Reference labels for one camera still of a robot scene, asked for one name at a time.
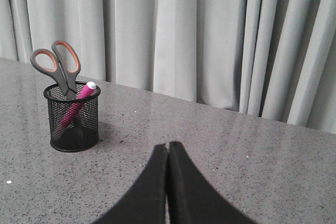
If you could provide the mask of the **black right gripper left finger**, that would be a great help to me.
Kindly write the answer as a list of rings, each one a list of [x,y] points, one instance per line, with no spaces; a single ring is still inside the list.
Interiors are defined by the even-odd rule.
[[[156,145],[137,180],[95,223],[165,223],[165,184],[168,152]]]

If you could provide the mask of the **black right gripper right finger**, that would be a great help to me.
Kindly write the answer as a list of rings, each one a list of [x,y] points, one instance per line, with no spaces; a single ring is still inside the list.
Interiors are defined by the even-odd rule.
[[[171,223],[254,223],[211,186],[180,142],[169,145],[167,197]]]

